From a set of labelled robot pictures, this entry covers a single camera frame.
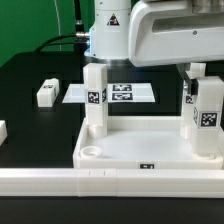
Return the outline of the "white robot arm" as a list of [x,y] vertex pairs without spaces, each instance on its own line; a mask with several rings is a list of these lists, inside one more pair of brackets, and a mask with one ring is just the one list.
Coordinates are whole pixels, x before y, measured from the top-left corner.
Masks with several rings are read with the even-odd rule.
[[136,67],[174,64],[187,75],[195,62],[224,60],[224,0],[94,0],[95,22],[85,55]]

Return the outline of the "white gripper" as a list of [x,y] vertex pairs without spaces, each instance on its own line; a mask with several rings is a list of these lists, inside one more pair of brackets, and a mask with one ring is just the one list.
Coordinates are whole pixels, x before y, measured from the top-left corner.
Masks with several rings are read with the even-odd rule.
[[132,9],[128,55],[137,67],[177,64],[183,89],[198,94],[191,62],[224,59],[224,0],[139,0]]

